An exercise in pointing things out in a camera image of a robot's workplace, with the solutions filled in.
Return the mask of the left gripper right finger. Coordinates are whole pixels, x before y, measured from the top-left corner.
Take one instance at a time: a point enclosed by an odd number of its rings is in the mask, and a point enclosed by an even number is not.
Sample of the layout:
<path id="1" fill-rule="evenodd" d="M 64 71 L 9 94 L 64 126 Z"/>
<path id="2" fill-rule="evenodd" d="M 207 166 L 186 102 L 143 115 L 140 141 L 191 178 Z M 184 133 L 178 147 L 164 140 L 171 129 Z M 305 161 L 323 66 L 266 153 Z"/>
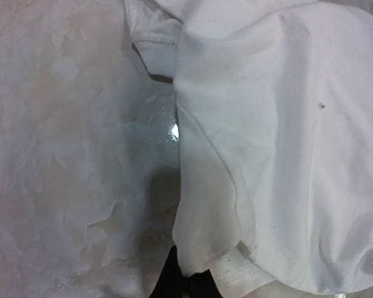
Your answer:
<path id="1" fill-rule="evenodd" d="M 209 269 L 183 279 L 183 297 L 223 298 Z"/>

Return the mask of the white cloth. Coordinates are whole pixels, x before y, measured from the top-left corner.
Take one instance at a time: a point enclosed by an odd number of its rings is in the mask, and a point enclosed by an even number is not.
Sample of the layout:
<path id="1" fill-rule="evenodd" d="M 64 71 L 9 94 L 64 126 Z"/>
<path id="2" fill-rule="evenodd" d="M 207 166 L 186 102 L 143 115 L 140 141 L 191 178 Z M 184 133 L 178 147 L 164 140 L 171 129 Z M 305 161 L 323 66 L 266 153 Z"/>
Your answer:
<path id="1" fill-rule="evenodd" d="M 326 1 L 126 1 L 177 96 L 189 287 L 373 287 L 373 15 Z"/>

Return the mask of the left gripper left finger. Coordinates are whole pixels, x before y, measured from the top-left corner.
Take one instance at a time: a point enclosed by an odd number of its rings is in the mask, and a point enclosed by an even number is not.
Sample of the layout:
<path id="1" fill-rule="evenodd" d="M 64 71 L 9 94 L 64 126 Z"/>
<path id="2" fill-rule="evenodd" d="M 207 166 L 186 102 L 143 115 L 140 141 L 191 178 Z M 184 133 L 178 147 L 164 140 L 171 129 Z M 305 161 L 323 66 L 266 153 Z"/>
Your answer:
<path id="1" fill-rule="evenodd" d="M 184 277 L 177 261 L 177 247 L 172 246 L 159 279 L 149 298 L 182 298 Z"/>

